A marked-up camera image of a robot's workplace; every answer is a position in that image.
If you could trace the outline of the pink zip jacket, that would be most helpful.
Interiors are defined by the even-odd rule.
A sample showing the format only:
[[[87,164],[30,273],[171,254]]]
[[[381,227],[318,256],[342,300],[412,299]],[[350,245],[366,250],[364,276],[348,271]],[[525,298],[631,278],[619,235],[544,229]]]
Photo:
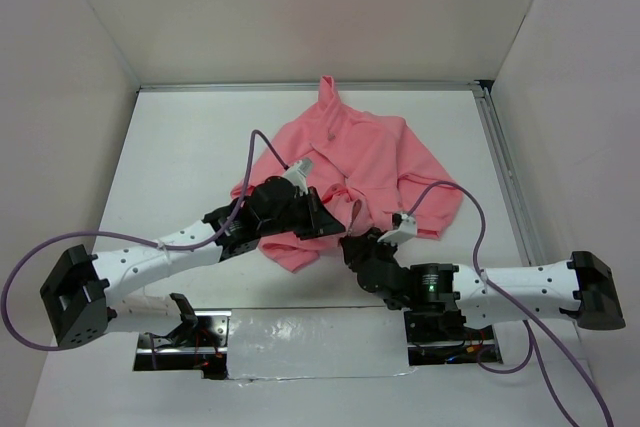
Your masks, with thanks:
[[[279,155],[259,157],[249,187],[308,158],[308,185],[353,235],[389,230],[393,214],[412,212],[418,237],[438,240],[462,203],[449,174],[404,118],[351,108],[330,76],[321,78],[316,103],[285,124],[272,144]]]

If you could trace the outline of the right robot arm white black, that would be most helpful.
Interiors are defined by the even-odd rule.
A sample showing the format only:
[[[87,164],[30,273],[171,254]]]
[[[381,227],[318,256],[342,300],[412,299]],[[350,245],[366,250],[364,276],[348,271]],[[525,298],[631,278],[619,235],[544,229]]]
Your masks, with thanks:
[[[345,237],[344,262],[359,286],[391,310],[436,319],[441,335],[460,338],[503,322],[562,319],[592,331],[625,327],[612,270],[595,254],[575,251],[543,266],[476,270],[463,264],[401,266],[396,246],[372,229]]]

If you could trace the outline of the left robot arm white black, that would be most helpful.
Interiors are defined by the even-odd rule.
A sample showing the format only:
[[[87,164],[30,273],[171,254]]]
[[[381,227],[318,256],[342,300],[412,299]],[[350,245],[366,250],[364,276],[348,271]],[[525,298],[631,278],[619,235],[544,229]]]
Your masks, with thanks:
[[[300,240],[342,234],[345,226],[317,190],[280,176],[151,245],[90,254],[66,249],[40,288],[58,347],[74,349],[108,332],[139,330],[176,346],[197,334],[197,318],[182,294],[144,299],[135,291],[175,274],[224,262],[257,248],[268,236]]]

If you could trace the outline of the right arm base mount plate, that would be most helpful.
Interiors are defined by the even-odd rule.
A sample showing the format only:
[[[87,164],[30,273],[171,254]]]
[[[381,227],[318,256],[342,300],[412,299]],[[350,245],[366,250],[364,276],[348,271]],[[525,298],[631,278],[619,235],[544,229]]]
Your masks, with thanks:
[[[410,366],[474,364],[477,355],[482,362],[501,363],[494,330],[463,325],[459,313],[441,317],[425,313],[404,312],[407,356]]]

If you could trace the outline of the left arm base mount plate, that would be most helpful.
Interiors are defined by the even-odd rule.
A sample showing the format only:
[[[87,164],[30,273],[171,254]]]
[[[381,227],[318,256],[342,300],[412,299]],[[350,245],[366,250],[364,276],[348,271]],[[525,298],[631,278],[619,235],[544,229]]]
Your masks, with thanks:
[[[197,372],[204,379],[228,378],[229,311],[201,312],[198,322],[164,336],[138,338],[134,372]]]

